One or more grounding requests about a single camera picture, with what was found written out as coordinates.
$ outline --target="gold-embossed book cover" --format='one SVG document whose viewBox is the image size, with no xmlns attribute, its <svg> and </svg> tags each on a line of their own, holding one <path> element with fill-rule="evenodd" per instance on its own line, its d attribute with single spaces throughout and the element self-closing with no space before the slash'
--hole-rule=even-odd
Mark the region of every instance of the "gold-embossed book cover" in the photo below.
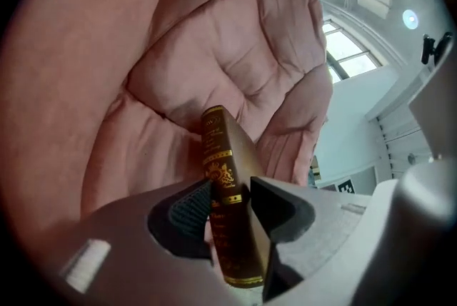
<svg viewBox="0 0 457 306">
<path fill-rule="evenodd" d="M 211 231 L 224 280 L 234 287 L 263 284 L 249 227 L 251 176 L 263 175 L 252 140 L 223 107 L 202 115 L 204 173 L 211 179 Z"/>
</svg>

